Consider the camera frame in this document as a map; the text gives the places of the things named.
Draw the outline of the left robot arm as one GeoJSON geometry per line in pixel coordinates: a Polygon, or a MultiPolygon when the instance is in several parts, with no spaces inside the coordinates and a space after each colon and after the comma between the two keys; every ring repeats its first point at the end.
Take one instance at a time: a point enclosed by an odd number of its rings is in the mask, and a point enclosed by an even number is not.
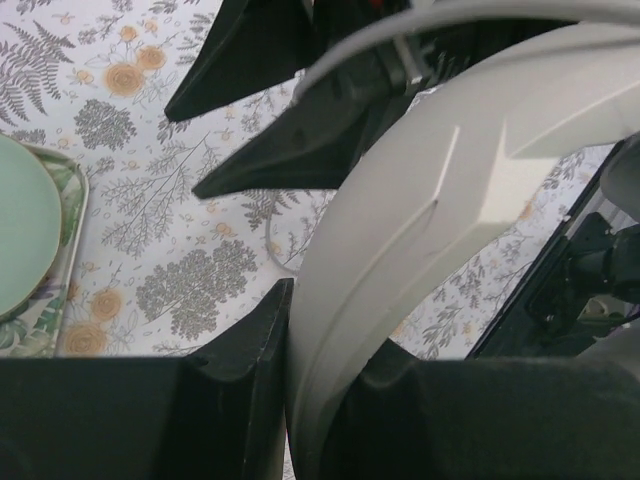
{"type": "MultiPolygon", "coordinates": [[[[276,479],[293,283],[177,358],[1,363],[5,479],[276,479]]],[[[324,479],[635,479],[639,382],[578,360],[611,324],[579,314],[639,298],[639,230],[597,212],[559,227],[465,360],[384,343],[351,385],[324,479]]]]}

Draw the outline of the grey white headphones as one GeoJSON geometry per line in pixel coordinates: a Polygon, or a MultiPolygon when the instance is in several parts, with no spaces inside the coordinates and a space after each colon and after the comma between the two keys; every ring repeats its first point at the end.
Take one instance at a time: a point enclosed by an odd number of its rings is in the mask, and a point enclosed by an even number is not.
{"type": "Polygon", "coordinates": [[[402,320],[516,222],[561,158],[638,129],[638,30],[582,23],[471,67],[374,144],[330,202],[293,292],[298,478],[318,477],[348,386],[402,320]]]}

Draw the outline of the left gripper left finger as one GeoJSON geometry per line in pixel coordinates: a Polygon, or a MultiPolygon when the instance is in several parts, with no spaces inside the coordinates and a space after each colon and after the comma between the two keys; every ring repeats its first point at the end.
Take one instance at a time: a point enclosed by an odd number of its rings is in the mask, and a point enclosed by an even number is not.
{"type": "Polygon", "coordinates": [[[1,363],[5,479],[278,479],[293,282],[184,357],[1,363]]]}

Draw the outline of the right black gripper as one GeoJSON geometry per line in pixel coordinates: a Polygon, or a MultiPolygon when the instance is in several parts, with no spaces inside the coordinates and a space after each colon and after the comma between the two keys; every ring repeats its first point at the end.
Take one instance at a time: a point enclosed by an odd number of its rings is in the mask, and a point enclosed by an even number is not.
{"type": "Polygon", "coordinates": [[[540,1],[434,1],[375,21],[309,68],[309,91],[340,100],[405,96],[438,85],[515,44],[577,21],[540,1]]]}

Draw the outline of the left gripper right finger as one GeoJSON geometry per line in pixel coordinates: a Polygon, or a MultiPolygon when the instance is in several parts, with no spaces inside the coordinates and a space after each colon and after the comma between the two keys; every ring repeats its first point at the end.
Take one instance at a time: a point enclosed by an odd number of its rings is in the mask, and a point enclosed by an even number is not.
{"type": "Polygon", "coordinates": [[[635,479],[639,383],[610,363],[371,361],[324,479],[635,479]]]}

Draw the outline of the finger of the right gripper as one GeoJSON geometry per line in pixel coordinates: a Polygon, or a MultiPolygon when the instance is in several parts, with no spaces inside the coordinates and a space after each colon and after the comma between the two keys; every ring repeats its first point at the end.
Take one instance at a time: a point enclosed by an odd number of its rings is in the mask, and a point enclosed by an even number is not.
{"type": "Polygon", "coordinates": [[[285,82],[314,60],[314,31],[302,1],[225,0],[165,115],[197,118],[285,82]]]}
{"type": "Polygon", "coordinates": [[[362,54],[295,100],[262,133],[192,190],[215,198],[247,190],[331,190],[407,110],[422,85],[417,65],[362,54]]]}

